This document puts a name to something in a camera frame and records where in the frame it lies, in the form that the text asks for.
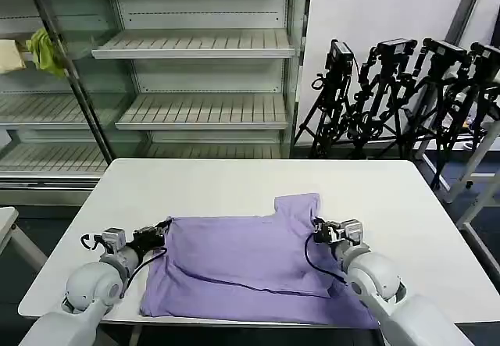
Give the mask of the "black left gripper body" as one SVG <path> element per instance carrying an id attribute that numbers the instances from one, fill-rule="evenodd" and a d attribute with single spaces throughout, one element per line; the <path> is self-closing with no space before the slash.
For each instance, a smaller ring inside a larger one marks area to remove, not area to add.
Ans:
<path id="1" fill-rule="evenodd" d="M 135 230 L 131 244 L 140 251 L 160 248 L 164 245 L 164 229 L 162 227 L 143 227 Z"/>

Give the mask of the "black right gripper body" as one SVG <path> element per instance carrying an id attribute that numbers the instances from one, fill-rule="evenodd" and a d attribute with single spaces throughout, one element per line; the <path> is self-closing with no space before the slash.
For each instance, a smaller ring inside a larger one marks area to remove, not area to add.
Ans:
<path id="1" fill-rule="evenodd" d="M 343 241 L 345 239 L 345 230 L 341 223 L 331 221 L 326 222 L 326 227 L 322 229 L 315 228 L 315 230 L 320 230 L 323 235 L 323 241 L 316 243 L 337 243 L 339 241 Z"/>

